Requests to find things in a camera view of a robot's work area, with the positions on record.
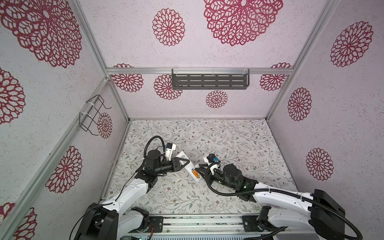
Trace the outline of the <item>orange battery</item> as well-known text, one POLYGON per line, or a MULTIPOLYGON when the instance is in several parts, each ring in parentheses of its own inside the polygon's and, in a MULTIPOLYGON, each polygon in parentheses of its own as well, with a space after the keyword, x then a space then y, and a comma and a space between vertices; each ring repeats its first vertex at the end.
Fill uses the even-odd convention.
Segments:
POLYGON ((194 178, 197 182, 199 182, 200 179, 201 179, 201 176, 199 175, 199 173, 198 173, 196 170, 192 170, 192 176, 193 176, 193 178, 194 178))

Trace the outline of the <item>dark grey wall shelf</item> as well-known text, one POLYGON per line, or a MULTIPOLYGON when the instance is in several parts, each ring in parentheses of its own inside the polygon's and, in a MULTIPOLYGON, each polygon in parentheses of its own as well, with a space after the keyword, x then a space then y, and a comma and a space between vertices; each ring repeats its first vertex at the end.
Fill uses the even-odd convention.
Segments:
POLYGON ((242 74, 182 74, 172 69, 174 90, 246 90, 250 85, 248 70, 242 74))

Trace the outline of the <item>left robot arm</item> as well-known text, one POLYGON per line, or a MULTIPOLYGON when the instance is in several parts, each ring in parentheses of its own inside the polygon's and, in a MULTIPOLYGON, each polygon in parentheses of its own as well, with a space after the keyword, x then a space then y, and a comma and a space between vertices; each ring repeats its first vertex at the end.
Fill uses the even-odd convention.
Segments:
POLYGON ((119 240, 132 230, 145 231, 149 226, 149 212, 132 207, 133 203, 155 186, 160 175, 178 172, 190 162, 187 158, 167 157, 158 150, 149 151, 117 196, 89 205, 75 224, 79 228, 74 239, 119 240))

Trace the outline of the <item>white remote control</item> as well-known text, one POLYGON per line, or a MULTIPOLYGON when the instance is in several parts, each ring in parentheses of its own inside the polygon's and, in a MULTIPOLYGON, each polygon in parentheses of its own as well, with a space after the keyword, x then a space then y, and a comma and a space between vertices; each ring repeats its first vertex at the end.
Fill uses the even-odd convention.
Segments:
MULTIPOLYGON (((187 155, 184 153, 184 151, 181 151, 180 153, 178 153, 177 155, 176 155, 176 157, 179 157, 179 158, 183 158, 183 159, 189 159, 188 157, 187 157, 187 155)), ((190 175, 190 177, 192 177, 192 179, 196 182, 196 183, 199 183, 199 182, 197 182, 194 178, 193 178, 193 176, 192 176, 192 170, 196 170, 195 169, 195 165, 193 164, 193 162, 190 160, 190 163, 186 166, 186 167, 184 167, 184 169, 189 173, 189 175, 190 175)))

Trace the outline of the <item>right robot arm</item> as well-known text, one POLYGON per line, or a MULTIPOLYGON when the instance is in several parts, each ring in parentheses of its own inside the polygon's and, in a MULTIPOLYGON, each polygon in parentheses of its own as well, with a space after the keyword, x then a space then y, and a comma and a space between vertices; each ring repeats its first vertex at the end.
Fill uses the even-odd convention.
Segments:
POLYGON ((344 240, 345 210, 326 192, 286 191, 244 177, 233 164, 220 169, 219 162, 208 165, 204 179, 214 193, 260 203, 258 228, 278 234, 289 227, 314 231, 325 240, 344 240))

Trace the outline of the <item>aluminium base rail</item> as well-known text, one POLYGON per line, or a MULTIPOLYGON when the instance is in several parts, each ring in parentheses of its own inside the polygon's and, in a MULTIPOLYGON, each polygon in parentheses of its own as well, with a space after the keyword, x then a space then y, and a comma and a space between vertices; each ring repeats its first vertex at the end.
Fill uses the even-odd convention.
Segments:
POLYGON ((244 235, 247 238, 265 238, 267 240, 320 240, 314 231, 308 229, 296 229, 289 227, 286 230, 274 234, 272 232, 245 232, 242 216, 250 215, 167 215, 164 217, 164 226, 162 233, 138 233, 137 230, 125 234, 123 237, 142 235, 152 236, 153 239, 165 235, 173 237, 198 235, 228 235, 231 238, 235 235, 244 235))

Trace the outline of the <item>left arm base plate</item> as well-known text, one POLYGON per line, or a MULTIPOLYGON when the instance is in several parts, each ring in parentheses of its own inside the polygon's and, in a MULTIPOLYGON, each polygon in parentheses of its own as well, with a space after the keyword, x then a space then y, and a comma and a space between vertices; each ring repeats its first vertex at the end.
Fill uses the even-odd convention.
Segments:
POLYGON ((162 233, 164 226, 164 217, 162 216, 149 216, 144 217, 140 227, 137 229, 138 233, 162 233))

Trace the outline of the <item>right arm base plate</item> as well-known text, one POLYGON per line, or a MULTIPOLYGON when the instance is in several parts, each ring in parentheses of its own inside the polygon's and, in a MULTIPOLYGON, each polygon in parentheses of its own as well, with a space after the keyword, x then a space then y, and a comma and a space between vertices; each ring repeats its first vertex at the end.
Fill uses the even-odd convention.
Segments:
POLYGON ((245 232, 275 232, 279 229, 284 231, 283 227, 275 227, 267 218, 259 218, 259 215, 242 216, 245 232))

